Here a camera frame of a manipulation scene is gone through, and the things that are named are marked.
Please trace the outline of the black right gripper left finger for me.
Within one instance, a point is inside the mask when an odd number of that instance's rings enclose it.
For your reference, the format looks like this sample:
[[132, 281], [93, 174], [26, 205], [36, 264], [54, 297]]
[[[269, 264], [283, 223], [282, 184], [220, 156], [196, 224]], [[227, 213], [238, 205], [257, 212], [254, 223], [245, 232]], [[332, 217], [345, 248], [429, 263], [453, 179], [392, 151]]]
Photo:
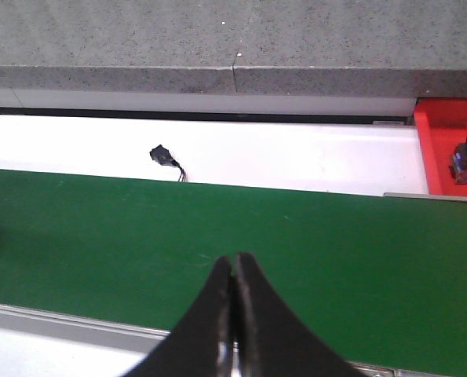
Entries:
[[162, 340], [127, 376], [230, 376], [233, 359], [230, 277], [217, 259], [197, 298]]

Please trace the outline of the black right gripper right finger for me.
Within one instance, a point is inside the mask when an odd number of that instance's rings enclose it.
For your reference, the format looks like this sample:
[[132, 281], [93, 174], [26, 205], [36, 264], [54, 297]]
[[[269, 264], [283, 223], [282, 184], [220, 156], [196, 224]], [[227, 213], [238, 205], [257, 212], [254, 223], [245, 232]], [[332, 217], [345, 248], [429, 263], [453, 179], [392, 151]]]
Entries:
[[235, 261], [242, 376], [362, 376], [280, 298], [249, 253]]

